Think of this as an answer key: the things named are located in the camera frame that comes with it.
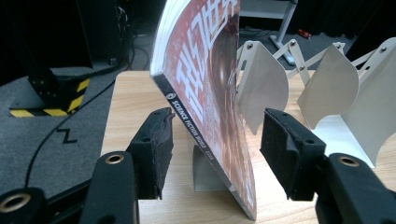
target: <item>book cover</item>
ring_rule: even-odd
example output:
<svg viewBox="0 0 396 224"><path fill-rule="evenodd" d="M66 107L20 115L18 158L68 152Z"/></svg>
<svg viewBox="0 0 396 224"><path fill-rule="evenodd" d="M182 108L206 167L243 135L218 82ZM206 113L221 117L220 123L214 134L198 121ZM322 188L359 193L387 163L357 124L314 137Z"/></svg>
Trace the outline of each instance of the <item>book cover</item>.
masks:
<svg viewBox="0 0 396 224"><path fill-rule="evenodd" d="M254 220L254 175L236 102L239 4L239 0L168 0L150 74Z"/></svg>

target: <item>white book stand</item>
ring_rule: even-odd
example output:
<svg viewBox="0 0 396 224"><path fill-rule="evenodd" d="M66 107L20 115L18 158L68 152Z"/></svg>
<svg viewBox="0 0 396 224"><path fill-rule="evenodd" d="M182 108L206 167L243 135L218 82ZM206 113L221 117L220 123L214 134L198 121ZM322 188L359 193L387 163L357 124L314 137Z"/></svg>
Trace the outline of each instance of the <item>white book stand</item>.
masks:
<svg viewBox="0 0 396 224"><path fill-rule="evenodd" d="M385 41L354 62L334 43L305 61L296 40L274 55L257 41L238 50L238 104L253 133L265 107L283 110L289 96L288 78L300 74L305 88L297 100L307 126L326 144L326 155L342 152L371 167L382 144L396 132L396 38ZM289 51L296 68L286 74L277 59ZM309 76L308 67L320 61ZM356 66L365 63L361 70Z"/></svg>

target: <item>black cable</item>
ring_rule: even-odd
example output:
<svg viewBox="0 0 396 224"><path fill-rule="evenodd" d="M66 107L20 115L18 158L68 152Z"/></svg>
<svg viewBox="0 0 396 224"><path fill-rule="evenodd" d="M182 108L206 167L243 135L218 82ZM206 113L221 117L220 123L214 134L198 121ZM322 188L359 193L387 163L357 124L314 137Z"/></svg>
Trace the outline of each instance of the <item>black cable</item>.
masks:
<svg viewBox="0 0 396 224"><path fill-rule="evenodd" d="M113 80L110 84L108 84L104 89L102 89L100 92L98 92L96 95L94 95L87 103L85 103L84 105L82 105L79 110L77 110L75 113L70 114L67 118L65 118L64 120L62 120L57 126L55 126L55 128L53 128L48 134L47 136L41 141L40 145L38 146L38 148L35 150L35 154L33 155L32 159L30 160L27 172L26 172L26 177L25 177L25 184L24 187L28 188L29 187L29 180L30 180L30 174L32 173L32 169L33 169L33 164L35 163L35 159L37 158L38 153L40 152L41 148L44 146L44 144L47 142L47 140L52 136L53 133L55 133L62 125L64 125L68 120L70 120L71 118L73 118L79 111L81 111L85 106L87 106L88 104L90 104L93 100L95 100L97 97L99 97L100 95L102 95L105 91L107 91L111 86L114 85L116 81Z"/></svg>
<svg viewBox="0 0 396 224"><path fill-rule="evenodd" d="M126 67L125 70L132 70L132 63L134 62L134 56L135 56L134 46L132 46L131 49L132 49L132 59L129 60L128 66Z"/></svg>
<svg viewBox="0 0 396 224"><path fill-rule="evenodd" d="M255 34L244 35L244 34L242 34L243 32L255 32ZM243 31L243 32L239 33L240 37L265 37L265 36L267 36L267 35L269 35L271 33L271 31L267 31L265 34L260 35L263 32L263 30L260 30L260 31L249 31L249 30L246 30L246 31Z"/></svg>

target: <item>magazine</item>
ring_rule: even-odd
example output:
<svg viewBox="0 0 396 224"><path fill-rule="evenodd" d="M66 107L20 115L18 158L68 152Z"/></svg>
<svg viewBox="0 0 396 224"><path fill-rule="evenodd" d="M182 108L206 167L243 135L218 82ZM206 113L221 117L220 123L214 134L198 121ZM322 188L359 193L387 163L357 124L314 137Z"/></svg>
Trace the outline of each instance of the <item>magazine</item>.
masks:
<svg viewBox="0 0 396 224"><path fill-rule="evenodd" d="M254 175L236 102L239 4L168 0L150 75L247 217L255 220Z"/></svg>

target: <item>wooden table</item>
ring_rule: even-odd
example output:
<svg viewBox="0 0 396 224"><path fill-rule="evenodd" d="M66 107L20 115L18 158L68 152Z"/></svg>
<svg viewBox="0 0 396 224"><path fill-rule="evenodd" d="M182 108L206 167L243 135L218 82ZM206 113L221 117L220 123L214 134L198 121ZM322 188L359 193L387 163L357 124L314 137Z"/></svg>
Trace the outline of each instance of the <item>wooden table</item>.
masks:
<svg viewBox="0 0 396 224"><path fill-rule="evenodd" d="M304 85L298 76L290 79L290 99L286 112L304 123L296 101ZM107 120L102 155L125 150L144 120L153 110L169 106L149 72L118 75ZM178 117L173 119L173 158L167 173L163 199L141 200L141 223L253 223L248 220L228 190L194 192L192 148L188 131ZM258 215L256 223L318 223L315 201L293 202L278 184L260 153L262 133L247 131L253 163ZM396 134L381 148L375 172L390 189L396 190Z"/></svg>

